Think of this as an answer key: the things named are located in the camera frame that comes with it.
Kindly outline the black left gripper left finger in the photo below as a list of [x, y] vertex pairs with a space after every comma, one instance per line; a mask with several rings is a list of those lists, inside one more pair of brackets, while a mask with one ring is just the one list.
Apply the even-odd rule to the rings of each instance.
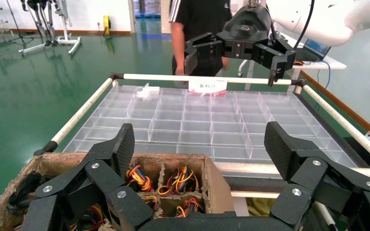
[[21, 230], [68, 231], [95, 204], [119, 231], [151, 221], [153, 210], [125, 181], [134, 146], [130, 123], [115, 138], [93, 145], [77, 166], [36, 189]]

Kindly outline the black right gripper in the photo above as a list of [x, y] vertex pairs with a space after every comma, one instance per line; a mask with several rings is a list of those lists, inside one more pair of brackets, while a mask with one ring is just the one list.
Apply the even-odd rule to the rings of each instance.
[[205, 33], [185, 43], [184, 74], [216, 76], [223, 68], [223, 57], [253, 59], [270, 70], [267, 85], [272, 87], [292, 69], [297, 52], [283, 38], [268, 39], [271, 22], [266, 7], [242, 7], [217, 37]]

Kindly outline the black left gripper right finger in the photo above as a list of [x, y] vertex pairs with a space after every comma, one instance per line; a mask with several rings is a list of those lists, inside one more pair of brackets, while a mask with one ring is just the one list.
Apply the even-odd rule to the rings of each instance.
[[370, 231], [370, 177], [332, 161], [312, 141], [290, 136], [268, 122], [265, 149], [284, 181], [270, 210], [297, 231], [315, 202], [348, 218], [350, 231]]

